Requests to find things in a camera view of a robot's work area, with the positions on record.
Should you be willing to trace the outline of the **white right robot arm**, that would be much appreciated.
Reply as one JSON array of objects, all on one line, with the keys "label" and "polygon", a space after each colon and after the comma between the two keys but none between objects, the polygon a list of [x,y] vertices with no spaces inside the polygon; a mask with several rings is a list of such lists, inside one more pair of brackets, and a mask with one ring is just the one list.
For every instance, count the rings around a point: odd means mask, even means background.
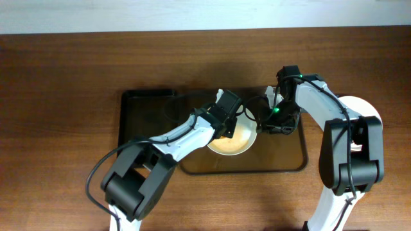
[{"label": "white right robot arm", "polygon": [[323,190],[303,230],[342,230],[354,206],[382,181],[383,125],[343,103],[318,74],[284,66],[267,92],[269,107],[257,120],[259,133],[289,135],[307,112],[323,131],[319,174]]}]

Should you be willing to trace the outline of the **white plate with orange sauce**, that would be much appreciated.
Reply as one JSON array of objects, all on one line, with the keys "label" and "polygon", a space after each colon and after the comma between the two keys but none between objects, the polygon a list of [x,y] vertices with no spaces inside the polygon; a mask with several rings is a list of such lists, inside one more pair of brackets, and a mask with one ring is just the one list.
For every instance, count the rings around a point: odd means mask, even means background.
[{"label": "white plate with orange sauce", "polygon": [[237,123],[232,138],[221,137],[210,142],[207,147],[215,153],[225,156],[239,155],[247,151],[257,137],[257,123],[254,115],[246,109],[248,117],[243,112],[237,117]]}]

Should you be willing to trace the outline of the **white plate with brown smear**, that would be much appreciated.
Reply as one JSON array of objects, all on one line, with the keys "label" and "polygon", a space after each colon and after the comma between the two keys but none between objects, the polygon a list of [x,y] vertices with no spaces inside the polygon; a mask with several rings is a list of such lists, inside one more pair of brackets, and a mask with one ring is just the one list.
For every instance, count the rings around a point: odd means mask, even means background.
[{"label": "white plate with brown smear", "polygon": [[[378,113],[378,111],[375,109],[374,106],[372,106],[368,101],[358,98],[356,96],[341,96],[339,97],[339,100],[348,108],[351,110],[359,113],[361,116],[364,117],[372,117],[375,116],[377,117],[380,122],[381,126],[383,127],[383,121]],[[361,144],[356,144],[353,139],[353,122],[350,122],[351,125],[351,151],[361,151],[362,145]]]}]

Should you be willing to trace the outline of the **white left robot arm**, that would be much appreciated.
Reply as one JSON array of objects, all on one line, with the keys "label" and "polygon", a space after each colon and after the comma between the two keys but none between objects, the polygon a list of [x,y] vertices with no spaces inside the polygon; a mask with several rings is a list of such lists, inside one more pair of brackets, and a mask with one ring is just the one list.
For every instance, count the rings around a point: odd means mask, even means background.
[{"label": "white left robot arm", "polygon": [[101,181],[117,230],[137,228],[162,196],[177,164],[220,137],[231,138],[241,99],[220,89],[216,101],[195,108],[186,122],[150,139],[122,145]]}]

